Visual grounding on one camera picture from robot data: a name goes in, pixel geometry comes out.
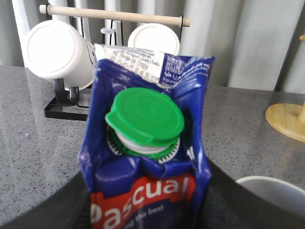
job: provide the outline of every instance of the gray countertop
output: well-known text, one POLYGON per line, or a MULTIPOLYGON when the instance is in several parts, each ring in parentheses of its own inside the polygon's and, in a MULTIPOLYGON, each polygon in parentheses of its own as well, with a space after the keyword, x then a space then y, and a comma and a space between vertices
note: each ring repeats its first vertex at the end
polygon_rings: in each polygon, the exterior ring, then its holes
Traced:
MULTIPOLYGON (((0 66, 0 79, 1 225, 48 198, 79 171, 77 153, 86 123, 45 118, 52 85, 28 69, 0 66)), ((89 97, 83 91, 83 105, 89 97)), ((206 154, 234 179, 270 176, 305 188, 305 144, 264 119, 271 104, 304 100, 304 94, 209 87, 203 118, 206 154)))

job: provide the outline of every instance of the mug handle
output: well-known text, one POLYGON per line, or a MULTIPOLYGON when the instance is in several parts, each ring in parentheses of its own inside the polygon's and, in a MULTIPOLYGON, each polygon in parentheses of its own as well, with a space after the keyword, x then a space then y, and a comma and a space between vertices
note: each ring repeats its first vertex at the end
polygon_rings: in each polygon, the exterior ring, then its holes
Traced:
POLYGON ((78 86, 69 87, 70 95, 68 96, 65 91, 63 79, 52 80, 53 89, 57 101, 63 106, 74 106, 80 99, 78 86))

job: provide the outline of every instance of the green cap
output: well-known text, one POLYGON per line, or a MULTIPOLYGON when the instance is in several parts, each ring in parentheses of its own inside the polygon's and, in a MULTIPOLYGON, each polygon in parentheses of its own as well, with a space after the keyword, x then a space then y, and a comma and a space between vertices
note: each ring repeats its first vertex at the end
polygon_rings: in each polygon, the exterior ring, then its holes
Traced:
POLYGON ((118 93, 105 119, 111 128, 142 146, 176 144, 184 128, 183 115, 169 96, 140 87, 118 93))

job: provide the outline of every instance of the white curtain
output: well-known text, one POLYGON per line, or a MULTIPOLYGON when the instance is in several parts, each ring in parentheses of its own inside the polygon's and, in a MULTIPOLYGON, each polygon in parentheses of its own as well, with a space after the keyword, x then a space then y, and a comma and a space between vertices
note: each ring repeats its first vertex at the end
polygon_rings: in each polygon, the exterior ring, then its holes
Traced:
MULTIPOLYGON (((181 55, 216 56, 210 84, 249 89, 305 93, 305 43, 298 37, 305 26, 304 0, 52 0, 75 6, 192 19, 183 28, 181 55)), ((35 22, 41 0, 12 0, 19 38, 35 22)), ((76 21, 80 30, 80 19, 76 21)), ((120 26, 114 22, 120 41, 120 26)), ((137 23, 123 22, 124 44, 137 23)), ((84 36, 102 41, 100 29, 109 20, 84 19, 84 36)), ((178 35, 180 29, 171 27, 178 35)))

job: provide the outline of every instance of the black metal stand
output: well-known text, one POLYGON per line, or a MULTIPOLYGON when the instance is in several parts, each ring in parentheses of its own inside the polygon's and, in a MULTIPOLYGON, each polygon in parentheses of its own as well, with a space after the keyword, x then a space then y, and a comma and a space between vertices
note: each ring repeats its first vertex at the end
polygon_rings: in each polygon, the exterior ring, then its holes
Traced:
POLYGON ((54 97, 51 100, 51 102, 49 102, 49 104, 44 108, 43 111, 44 111, 44 116, 46 118, 87 121, 87 116, 88 116, 87 114, 64 112, 63 106, 57 101, 56 97, 54 97))

